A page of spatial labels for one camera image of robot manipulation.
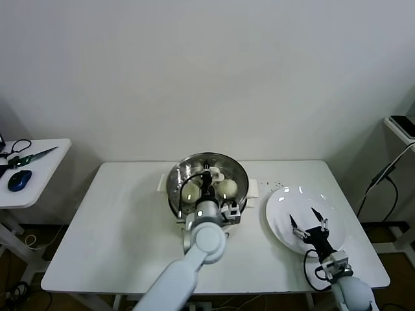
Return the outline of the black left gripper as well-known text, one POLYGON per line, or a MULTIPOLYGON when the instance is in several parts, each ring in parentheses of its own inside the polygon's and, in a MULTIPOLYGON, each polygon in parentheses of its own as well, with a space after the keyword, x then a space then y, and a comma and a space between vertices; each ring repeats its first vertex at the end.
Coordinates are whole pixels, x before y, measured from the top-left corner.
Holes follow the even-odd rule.
POLYGON ((212 186, 213 178, 211 175, 210 165, 204 163, 203 173, 201 175, 202 186, 200 188, 200 201, 215 201, 215 190, 212 186))

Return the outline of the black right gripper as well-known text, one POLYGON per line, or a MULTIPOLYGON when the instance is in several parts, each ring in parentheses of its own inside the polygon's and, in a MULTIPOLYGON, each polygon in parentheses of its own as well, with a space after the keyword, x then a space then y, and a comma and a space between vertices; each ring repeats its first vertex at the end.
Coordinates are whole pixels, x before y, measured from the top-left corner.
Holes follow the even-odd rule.
POLYGON ((304 231, 302 228, 298 227, 294 218, 290 214, 290 223, 292 226, 292 232, 298 238, 304 238, 304 243, 312 245, 317 252, 319 257, 328 257, 330 254, 336 252, 332 245, 328 241, 329 229, 328 229, 328 219, 324 218, 317 210, 312 208, 312 212, 316 216, 317 220, 320 222, 320 226, 314 227, 304 231))

